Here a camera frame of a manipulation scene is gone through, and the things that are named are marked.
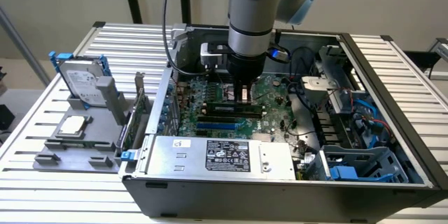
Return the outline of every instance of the aluminum extrusion table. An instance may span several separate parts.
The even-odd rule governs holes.
[[[380,41],[378,36],[353,36],[353,39],[368,59],[384,59],[397,64],[402,62],[402,56],[400,56],[397,49],[389,42]],[[385,55],[377,55],[378,52],[372,47],[385,49],[380,52]],[[160,26],[106,23],[102,28],[92,28],[74,54],[104,54],[108,57],[117,88],[124,92],[126,98],[134,97],[134,73],[137,71],[146,73],[145,90],[149,98],[154,98],[165,66]],[[380,67],[381,64],[374,62],[372,66]],[[378,68],[377,73],[380,74],[381,71],[384,72],[384,69]],[[413,73],[410,70],[408,73],[405,68],[402,71],[405,74]],[[420,86],[417,83],[417,81],[421,82],[420,77],[409,76],[409,78]],[[428,91],[421,87],[420,90],[425,92],[425,98],[433,101],[434,98],[429,97]],[[53,173],[33,170],[34,154],[44,148],[45,138],[50,136],[68,109],[66,97],[66,86],[57,75],[0,148],[0,221],[25,223],[197,223],[194,220],[149,219],[144,216],[116,174]],[[405,104],[401,108],[413,110]],[[445,117],[440,118],[442,124],[448,123],[448,115]],[[429,141],[426,144],[442,168],[448,171],[446,136],[437,139],[429,138],[426,141]],[[241,222],[204,220],[201,223]],[[380,223],[448,223],[448,200],[426,209],[404,209]]]

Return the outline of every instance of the white wall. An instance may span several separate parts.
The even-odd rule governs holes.
[[[126,0],[0,0],[38,58],[50,50],[72,51],[96,20],[129,23]],[[161,0],[140,0],[146,23],[161,21]],[[226,22],[228,0],[192,0],[193,23]],[[401,48],[425,50],[448,37],[445,0],[316,0],[300,29],[388,34]],[[180,22],[180,0],[169,0],[168,22]],[[20,58],[0,29],[0,57]]]

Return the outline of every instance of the motherboard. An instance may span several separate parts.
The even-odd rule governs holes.
[[[292,142],[285,134],[289,125],[290,133],[296,133],[288,84],[286,75],[262,74],[249,93],[242,94],[245,104],[236,104],[233,84],[222,74],[180,82],[178,136]]]

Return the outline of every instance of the sticker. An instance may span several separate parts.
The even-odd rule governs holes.
[[[92,106],[105,105],[100,90],[96,89],[96,77],[86,71],[68,70],[68,79],[78,98]]]
[[[206,141],[206,170],[222,172],[250,172],[249,143]]]
[[[190,140],[189,139],[174,139],[173,140],[173,147],[174,148],[189,148],[190,147]]]

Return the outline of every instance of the power supply label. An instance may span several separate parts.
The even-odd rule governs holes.
[[[208,140],[205,168],[221,172],[250,172],[249,143]]]

